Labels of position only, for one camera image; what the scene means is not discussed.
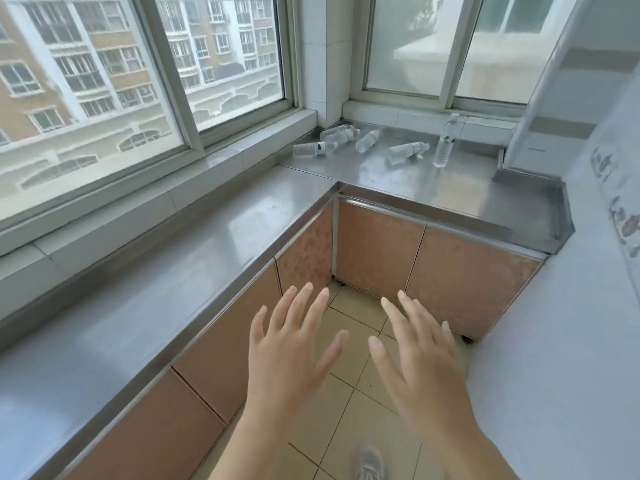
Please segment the arched window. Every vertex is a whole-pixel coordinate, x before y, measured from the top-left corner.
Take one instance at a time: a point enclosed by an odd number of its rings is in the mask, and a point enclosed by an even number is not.
[[[34,173],[32,176],[23,181],[23,183],[20,184],[20,187],[23,190],[30,189],[31,187],[43,184],[44,182],[48,182],[57,177],[62,177],[63,175],[71,173],[84,166],[92,165],[96,163],[96,161],[98,161],[98,157],[96,157],[95,155],[67,160],[65,162],[44,168],[39,172]]]
[[[268,82],[258,88],[258,99],[265,99],[269,96],[275,96],[276,94],[280,94],[280,85],[275,82]]]
[[[249,104],[249,96],[246,94],[238,94],[222,103],[222,112],[235,111]]]
[[[147,144],[149,141],[153,141],[158,138],[160,138],[160,131],[158,130],[142,131],[129,136],[119,144],[118,147],[121,152],[126,152],[127,150],[132,150],[133,148],[142,146],[143,144]]]
[[[197,109],[193,112],[193,119],[198,123],[204,123],[206,120],[211,119],[211,113],[208,109]]]

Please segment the hand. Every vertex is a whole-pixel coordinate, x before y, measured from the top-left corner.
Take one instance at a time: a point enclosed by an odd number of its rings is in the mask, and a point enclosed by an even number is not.
[[[316,363],[314,343],[329,290],[320,291],[303,321],[312,291],[311,283],[297,296],[296,288],[289,288],[271,315],[266,335],[262,327],[267,313],[265,306],[251,325],[249,386],[243,418],[260,424],[267,422],[268,428],[277,428],[284,434],[324,382],[349,336],[346,330],[338,332]]]
[[[409,430],[445,464],[469,438],[481,435],[456,344],[447,322],[440,327],[418,300],[402,291],[398,298],[408,319],[386,298],[382,307],[400,346],[402,371],[377,337],[369,338],[371,356]]]

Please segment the left hand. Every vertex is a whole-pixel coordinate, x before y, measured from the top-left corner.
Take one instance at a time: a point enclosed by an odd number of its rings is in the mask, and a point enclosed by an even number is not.
[[[276,305],[267,333],[263,306],[253,319],[249,343],[249,386],[243,418],[287,434],[302,407],[313,397],[342,353],[349,332],[336,334],[318,362],[314,359],[316,332],[329,300],[320,291],[303,321],[313,285],[296,295],[289,288]]]

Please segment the shoe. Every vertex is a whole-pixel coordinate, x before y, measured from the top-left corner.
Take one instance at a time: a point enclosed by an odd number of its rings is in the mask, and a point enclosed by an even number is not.
[[[373,445],[364,445],[360,453],[358,480],[385,480],[385,464],[380,451]]]

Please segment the kitchen cabinet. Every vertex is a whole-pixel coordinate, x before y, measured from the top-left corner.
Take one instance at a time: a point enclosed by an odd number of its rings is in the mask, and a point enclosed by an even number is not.
[[[427,227],[406,293],[439,321],[480,340],[542,262]]]
[[[174,368],[229,423],[246,398],[249,330],[260,307],[268,317],[280,299],[275,263],[268,266],[178,358]]]
[[[67,480],[189,480],[224,427],[169,370]]]
[[[404,290],[425,225],[344,201],[338,215],[335,277],[397,301]]]
[[[314,286],[307,306],[331,281],[333,212],[329,205],[320,212],[296,238],[276,256],[280,288],[300,290],[306,283]]]

